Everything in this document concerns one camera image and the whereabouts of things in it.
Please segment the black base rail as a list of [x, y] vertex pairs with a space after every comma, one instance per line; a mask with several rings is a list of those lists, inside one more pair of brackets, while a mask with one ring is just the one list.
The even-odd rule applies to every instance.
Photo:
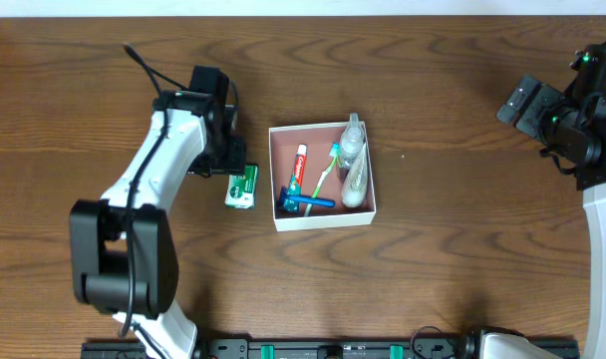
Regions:
[[[577, 359], [580, 350], [575, 340], [531, 340], [541, 354], [551, 358]], [[409, 358], [480, 358], [479, 344], [463, 344], [455, 348], [450, 339], [419, 337], [409, 341], [256, 341], [246, 339], [215, 339], [201, 344], [192, 358], [218, 359], [409, 359]], [[87, 342], [82, 344], [80, 358], [152, 358], [141, 342]]]

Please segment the clear pump soap bottle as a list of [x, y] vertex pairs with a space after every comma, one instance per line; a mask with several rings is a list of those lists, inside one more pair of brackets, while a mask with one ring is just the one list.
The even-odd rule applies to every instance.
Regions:
[[339, 167], [349, 169], [365, 142], [365, 132], [360, 124], [357, 113], [351, 113], [345, 131], [342, 133], [339, 147]]

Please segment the green white toothbrush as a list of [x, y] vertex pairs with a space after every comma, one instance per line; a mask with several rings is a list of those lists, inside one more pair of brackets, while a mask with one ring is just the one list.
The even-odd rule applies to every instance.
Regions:
[[330, 157], [331, 161], [328, 164], [328, 166], [321, 172], [321, 174], [319, 176], [319, 179], [318, 179], [318, 182], [316, 184], [316, 187], [315, 187], [315, 189], [314, 189], [314, 191], [313, 191], [313, 193], [311, 195], [312, 198], [316, 198], [318, 196], [318, 193], [319, 193], [319, 191], [320, 191], [320, 189], [321, 189], [321, 187], [322, 187], [325, 179], [327, 178], [327, 176], [329, 175], [329, 173], [332, 171], [332, 169], [333, 169], [333, 167], [334, 167], [334, 165], [335, 165], [335, 163], [336, 163], [336, 161], [338, 159], [339, 153], [340, 153], [340, 146], [339, 146], [339, 144], [338, 143], [333, 143], [332, 147], [331, 147], [331, 149], [329, 151], [329, 157]]

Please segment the green white soap packet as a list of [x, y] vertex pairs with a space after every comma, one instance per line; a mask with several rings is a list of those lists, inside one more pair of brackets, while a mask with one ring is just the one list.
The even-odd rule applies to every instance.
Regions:
[[249, 164], [242, 175], [230, 175], [225, 205], [235, 209], [254, 208], [258, 174], [258, 165]]

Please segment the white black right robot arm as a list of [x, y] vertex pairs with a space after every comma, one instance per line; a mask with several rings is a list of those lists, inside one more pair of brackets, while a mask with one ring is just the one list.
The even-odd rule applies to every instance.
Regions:
[[566, 95], [525, 76], [497, 118], [541, 142], [545, 157], [567, 159], [564, 174], [583, 195], [590, 248], [590, 309], [585, 358], [606, 358], [606, 88]]

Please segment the blue disposable razor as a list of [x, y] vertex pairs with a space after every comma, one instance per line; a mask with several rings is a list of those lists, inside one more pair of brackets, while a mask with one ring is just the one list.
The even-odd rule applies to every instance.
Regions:
[[300, 203], [318, 205], [323, 207], [335, 206], [335, 201], [332, 199], [318, 198], [300, 194], [289, 194], [285, 186], [281, 188], [279, 196], [276, 200], [276, 204], [279, 208], [285, 211], [295, 212], [299, 210]]

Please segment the red green toothpaste tube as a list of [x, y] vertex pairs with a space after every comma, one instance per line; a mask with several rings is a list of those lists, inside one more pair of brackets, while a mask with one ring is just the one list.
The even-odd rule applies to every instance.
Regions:
[[[286, 190], [288, 195], [299, 195], [301, 193], [302, 181], [304, 176], [304, 169], [307, 160], [307, 146], [301, 144], [298, 146], [294, 167], [292, 170], [291, 178]], [[283, 208], [288, 212], [298, 212], [299, 204], [297, 201], [292, 199], [285, 199], [283, 202]]]

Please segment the white patterned lotion tube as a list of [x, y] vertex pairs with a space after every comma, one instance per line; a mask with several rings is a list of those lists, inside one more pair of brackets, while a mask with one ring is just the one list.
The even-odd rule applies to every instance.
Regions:
[[344, 206], [355, 208], [360, 206], [367, 193], [368, 163], [367, 147], [363, 146], [352, 163], [341, 191], [341, 201]]

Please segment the white cardboard box pink interior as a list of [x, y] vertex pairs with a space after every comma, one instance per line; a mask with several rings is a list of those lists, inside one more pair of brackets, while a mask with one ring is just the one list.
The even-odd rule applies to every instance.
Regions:
[[375, 186], [372, 174], [368, 174], [367, 191], [361, 206], [349, 208], [341, 202], [343, 184], [339, 170], [332, 169], [321, 185], [317, 185], [323, 170], [331, 163], [331, 146], [340, 140], [347, 124], [321, 123], [299, 126], [275, 127], [268, 130], [270, 157], [270, 182], [272, 198], [279, 198], [281, 189], [290, 182], [298, 147], [307, 147], [307, 159], [303, 171], [302, 193], [317, 192], [322, 199], [335, 201], [333, 207], [315, 205], [309, 215], [302, 204], [297, 213], [286, 212], [277, 204], [272, 205], [272, 217], [278, 231], [322, 229], [344, 226], [369, 225], [376, 213]]

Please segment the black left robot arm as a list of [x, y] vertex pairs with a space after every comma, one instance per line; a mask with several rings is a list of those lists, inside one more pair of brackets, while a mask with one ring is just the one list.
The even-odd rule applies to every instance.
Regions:
[[198, 327], [175, 299], [178, 261], [169, 211], [187, 175], [233, 175], [245, 165], [238, 106], [210, 94], [164, 91], [125, 172], [69, 219], [73, 291], [133, 332], [150, 358], [205, 358]]

